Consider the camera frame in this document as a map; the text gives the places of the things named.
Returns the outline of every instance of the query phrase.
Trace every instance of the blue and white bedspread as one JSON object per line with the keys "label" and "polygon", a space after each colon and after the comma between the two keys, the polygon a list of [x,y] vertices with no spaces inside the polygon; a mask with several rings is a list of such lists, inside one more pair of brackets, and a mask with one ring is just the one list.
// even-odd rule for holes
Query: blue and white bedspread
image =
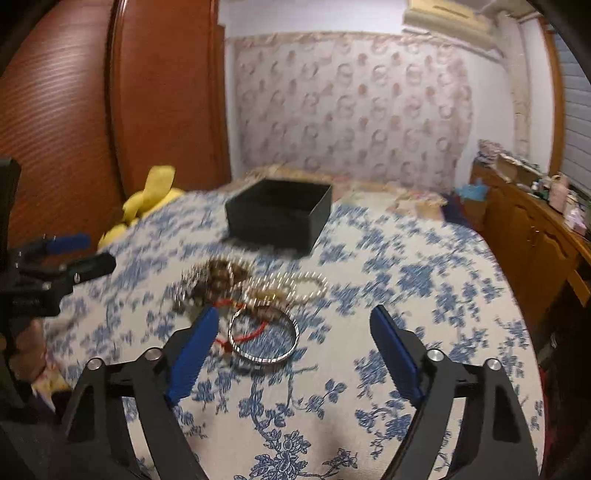
{"label": "blue and white bedspread", "polygon": [[[249,374],[217,355],[206,360],[176,414],[210,479],[381,477],[414,409],[400,397],[369,333],[378,304],[452,360],[499,358],[541,464],[544,419],[534,352],[507,281],[477,233],[335,203],[311,255],[297,258],[227,241],[227,198],[189,193],[152,214],[110,247],[117,259],[111,276],[63,300],[62,315],[46,322],[46,334],[68,382],[75,384],[94,356],[131,361],[188,327],[187,317],[171,311],[167,286],[212,254],[241,255],[255,262],[256,275],[318,271],[330,288],[324,299],[293,311],[302,336],[283,369]],[[274,330],[251,348],[264,353],[280,343]],[[135,404],[125,403],[137,457],[153,471]],[[432,478],[447,470],[461,411],[457,401]]]}

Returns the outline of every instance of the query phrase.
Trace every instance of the wooden wardrobe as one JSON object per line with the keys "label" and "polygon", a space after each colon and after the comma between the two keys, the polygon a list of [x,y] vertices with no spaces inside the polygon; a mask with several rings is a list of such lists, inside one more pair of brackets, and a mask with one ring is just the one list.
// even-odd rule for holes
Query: wooden wardrobe
{"label": "wooden wardrobe", "polygon": [[61,0],[39,20],[0,79],[0,156],[22,167],[11,245],[96,242],[154,165],[185,190],[229,182],[217,8]]}

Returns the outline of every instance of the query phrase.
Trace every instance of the black box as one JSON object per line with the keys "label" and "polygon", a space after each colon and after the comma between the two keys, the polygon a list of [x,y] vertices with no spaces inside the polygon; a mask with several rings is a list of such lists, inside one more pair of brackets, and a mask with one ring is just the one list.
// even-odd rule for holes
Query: black box
{"label": "black box", "polygon": [[226,202],[230,236],[308,254],[330,215],[332,186],[261,180]]}

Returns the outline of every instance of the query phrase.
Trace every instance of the wallpaper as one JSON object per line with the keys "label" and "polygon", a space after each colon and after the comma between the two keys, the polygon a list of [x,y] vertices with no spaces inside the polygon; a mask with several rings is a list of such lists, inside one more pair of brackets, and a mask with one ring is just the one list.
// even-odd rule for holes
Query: wallpaper
{"label": "wallpaper", "polygon": [[470,133],[456,47],[422,35],[234,39],[241,157],[449,192]]}

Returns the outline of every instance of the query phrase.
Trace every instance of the jewelry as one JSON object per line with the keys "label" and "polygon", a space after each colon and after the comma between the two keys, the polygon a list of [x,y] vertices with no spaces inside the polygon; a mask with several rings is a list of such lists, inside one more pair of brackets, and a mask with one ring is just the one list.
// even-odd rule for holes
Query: jewelry
{"label": "jewelry", "polygon": [[256,308],[264,303],[288,304],[296,285],[292,281],[272,281],[269,277],[254,278],[242,289],[244,303]]}
{"label": "jewelry", "polygon": [[191,301],[203,304],[219,297],[230,297],[250,278],[252,264],[242,258],[211,257],[205,264],[195,264],[173,283],[171,298],[174,309],[184,311]]}
{"label": "jewelry", "polygon": [[258,357],[258,356],[254,356],[249,353],[246,353],[240,348],[240,346],[238,345],[238,343],[236,342],[236,340],[234,339],[234,337],[232,335],[232,328],[234,327],[234,323],[236,322],[236,320],[248,312],[247,308],[242,308],[242,309],[238,310],[232,316],[232,319],[230,320],[230,325],[228,326],[228,341],[230,342],[230,346],[232,347],[232,350],[234,351],[234,353],[238,357],[243,358],[244,360],[248,360],[249,362],[251,362],[255,365],[262,365],[262,366],[276,365],[276,364],[284,362],[285,360],[287,360],[289,357],[291,357],[294,354],[294,352],[296,351],[296,347],[300,341],[300,330],[297,326],[296,321],[292,317],[290,317],[287,314],[287,312],[281,310],[280,308],[278,308],[276,306],[269,306],[269,307],[277,309],[277,311],[280,313],[280,315],[283,318],[288,320],[288,323],[293,328],[293,332],[294,332],[293,345],[286,353],[284,353],[280,356],[277,356],[275,358]]}
{"label": "jewelry", "polygon": [[[307,303],[309,301],[321,299],[328,291],[328,282],[326,281],[326,277],[316,272],[279,273],[265,277],[264,280],[268,285],[289,285],[291,287],[291,291],[286,299],[286,302],[290,305]],[[297,295],[295,284],[305,282],[315,283],[318,286],[318,289],[308,295]]]}
{"label": "jewelry", "polygon": [[[275,365],[287,360],[296,351],[300,331],[288,314],[295,304],[318,300],[328,291],[326,278],[319,273],[275,273],[252,277],[252,263],[242,258],[211,257],[204,264],[195,264],[183,271],[181,280],[170,286],[175,309],[183,311],[188,304],[213,303],[214,307],[230,307],[236,312],[228,326],[228,339],[217,338],[225,352],[235,352],[240,359],[255,365]],[[312,282],[317,289],[307,295],[296,293],[296,284]],[[250,313],[261,321],[260,327],[247,335],[234,338],[232,328],[236,320]],[[276,358],[260,358],[241,350],[240,344],[260,336],[267,324],[283,317],[294,332],[294,344],[288,352]]]}

